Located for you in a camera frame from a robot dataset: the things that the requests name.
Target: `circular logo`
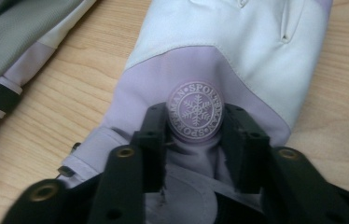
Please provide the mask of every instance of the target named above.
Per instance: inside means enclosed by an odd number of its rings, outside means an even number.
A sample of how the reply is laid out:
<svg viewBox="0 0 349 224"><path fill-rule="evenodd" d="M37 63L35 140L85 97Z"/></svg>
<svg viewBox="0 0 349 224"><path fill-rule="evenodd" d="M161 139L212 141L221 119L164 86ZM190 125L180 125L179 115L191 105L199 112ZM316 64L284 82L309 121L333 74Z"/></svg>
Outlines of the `circular logo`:
<svg viewBox="0 0 349 224"><path fill-rule="evenodd" d="M167 106L174 134L187 142L211 138L222 121L221 95L206 82L194 81L179 86Z"/></svg>

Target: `white glove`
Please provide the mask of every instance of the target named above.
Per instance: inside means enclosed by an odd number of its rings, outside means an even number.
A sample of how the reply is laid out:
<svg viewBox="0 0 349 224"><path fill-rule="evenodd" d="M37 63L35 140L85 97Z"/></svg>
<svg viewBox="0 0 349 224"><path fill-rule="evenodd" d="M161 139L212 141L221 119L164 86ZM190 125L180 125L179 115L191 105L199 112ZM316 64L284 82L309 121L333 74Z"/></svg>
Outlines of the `white glove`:
<svg viewBox="0 0 349 224"><path fill-rule="evenodd" d="M245 109L273 147L284 145L308 91L330 8L330 0L153 0L110 109L63 161L76 174L61 179L73 187L101 173L110 150L129 143L147 109L169 102L176 148L168 150L168 164L230 186L214 134L220 105ZM214 209L187 214L181 223L196 223L196 217L212 223ZM201 217L206 212L213 215Z"/></svg>

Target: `black plastic mount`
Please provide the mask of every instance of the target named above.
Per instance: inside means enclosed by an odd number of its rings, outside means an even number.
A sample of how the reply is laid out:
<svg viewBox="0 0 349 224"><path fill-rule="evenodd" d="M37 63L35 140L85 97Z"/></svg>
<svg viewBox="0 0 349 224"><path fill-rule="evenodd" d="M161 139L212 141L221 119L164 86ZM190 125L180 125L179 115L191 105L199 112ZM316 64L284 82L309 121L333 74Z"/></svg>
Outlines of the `black plastic mount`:
<svg viewBox="0 0 349 224"><path fill-rule="evenodd" d="M226 104L221 142L232 181L242 193L260 193L270 137L246 111Z"/></svg>
<svg viewBox="0 0 349 224"><path fill-rule="evenodd" d="M73 189L60 180L34 184L2 223L144 223L144 193L164 186L166 116L164 103L150 107L131 144L110 152L101 175ZM267 222L349 223L349 192L330 185L302 153L269 141L246 111L225 106L220 145L230 176L236 190L262 192Z"/></svg>

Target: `brass grommet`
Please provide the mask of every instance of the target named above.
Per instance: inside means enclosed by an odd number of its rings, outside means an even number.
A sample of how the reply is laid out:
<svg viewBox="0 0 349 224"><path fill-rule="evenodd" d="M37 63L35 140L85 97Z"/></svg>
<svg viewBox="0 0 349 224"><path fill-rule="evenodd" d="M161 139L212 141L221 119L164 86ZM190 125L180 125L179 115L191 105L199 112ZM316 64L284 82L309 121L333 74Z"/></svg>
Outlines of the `brass grommet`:
<svg viewBox="0 0 349 224"><path fill-rule="evenodd" d="M129 147L122 148L117 152L117 156L121 158L131 157L133 154L134 150Z"/></svg>
<svg viewBox="0 0 349 224"><path fill-rule="evenodd" d="M58 190L58 185L48 183L33 190L29 199L32 202L42 202L54 196Z"/></svg>
<svg viewBox="0 0 349 224"><path fill-rule="evenodd" d="M279 150L279 155L283 158L286 158L288 160L296 161L297 159L300 158L300 154L294 150L290 149L280 149Z"/></svg>

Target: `black strap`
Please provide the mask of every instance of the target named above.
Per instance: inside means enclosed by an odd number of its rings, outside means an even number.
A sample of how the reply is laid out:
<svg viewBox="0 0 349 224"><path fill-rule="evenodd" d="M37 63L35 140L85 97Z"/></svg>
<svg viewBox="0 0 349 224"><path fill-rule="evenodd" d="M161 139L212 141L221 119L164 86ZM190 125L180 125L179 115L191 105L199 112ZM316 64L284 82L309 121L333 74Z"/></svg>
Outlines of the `black strap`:
<svg viewBox="0 0 349 224"><path fill-rule="evenodd" d="M253 223L266 224L267 220L260 212L216 193L217 217L215 224Z"/></svg>
<svg viewBox="0 0 349 224"><path fill-rule="evenodd" d="M20 101L21 97L11 89L0 84L0 110L9 113Z"/></svg>

